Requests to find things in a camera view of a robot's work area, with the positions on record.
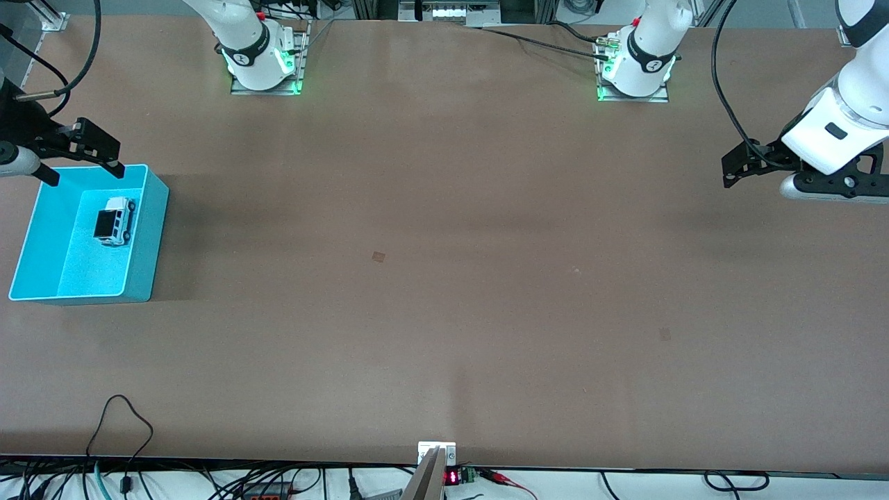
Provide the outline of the white jeep toy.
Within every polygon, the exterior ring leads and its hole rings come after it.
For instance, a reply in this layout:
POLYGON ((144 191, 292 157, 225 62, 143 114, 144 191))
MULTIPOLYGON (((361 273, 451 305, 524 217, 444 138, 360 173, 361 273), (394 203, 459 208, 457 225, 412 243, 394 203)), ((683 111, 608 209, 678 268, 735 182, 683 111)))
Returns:
POLYGON ((126 246, 131 240, 131 218, 137 205, 130 197, 111 197, 97 213, 93 237, 102 246, 126 246))

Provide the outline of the turquoise plastic bin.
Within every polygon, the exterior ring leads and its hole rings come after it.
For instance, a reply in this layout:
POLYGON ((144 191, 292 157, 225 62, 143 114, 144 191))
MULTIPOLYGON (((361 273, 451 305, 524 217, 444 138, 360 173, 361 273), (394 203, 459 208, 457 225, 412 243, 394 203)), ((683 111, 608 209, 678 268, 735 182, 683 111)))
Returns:
POLYGON ((36 192, 9 299, 22 303, 144 303, 152 294, 169 199, 168 186, 147 165, 125 167, 117 179, 100 167, 61 167, 56 187, 36 192), (93 232, 115 197, 133 203, 121 246, 93 232))

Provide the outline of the white control box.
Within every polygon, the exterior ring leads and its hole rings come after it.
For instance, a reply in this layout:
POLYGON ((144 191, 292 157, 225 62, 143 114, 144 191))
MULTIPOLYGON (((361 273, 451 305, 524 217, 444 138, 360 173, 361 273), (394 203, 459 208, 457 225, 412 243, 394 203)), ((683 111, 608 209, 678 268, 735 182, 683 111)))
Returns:
POLYGON ((461 26, 501 24, 499 0, 398 0, 398 22, 446 22, 461 26))

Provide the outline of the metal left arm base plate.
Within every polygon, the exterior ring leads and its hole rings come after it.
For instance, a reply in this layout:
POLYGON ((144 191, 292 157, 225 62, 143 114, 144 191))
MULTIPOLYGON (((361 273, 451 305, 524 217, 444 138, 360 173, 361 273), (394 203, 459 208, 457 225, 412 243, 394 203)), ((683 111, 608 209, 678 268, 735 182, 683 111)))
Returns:
POLYGON ((593 42, 597 99, 605 102, 667 103, 667 82, 677 61, 675 53, 660 58, 635 53, 631 37, 610 33, 593 42))

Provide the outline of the aluminium frame corner bracket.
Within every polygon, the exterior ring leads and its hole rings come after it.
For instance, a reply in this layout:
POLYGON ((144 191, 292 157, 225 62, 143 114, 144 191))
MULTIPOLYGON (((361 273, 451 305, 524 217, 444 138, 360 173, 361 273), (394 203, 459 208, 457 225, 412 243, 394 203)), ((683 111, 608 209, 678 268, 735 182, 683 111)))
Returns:
POLYGON ((26 5, 40 20, 42 31, 61 32, 67 28, 69 14, 58 10, 50 0, 26 0, 26 5))

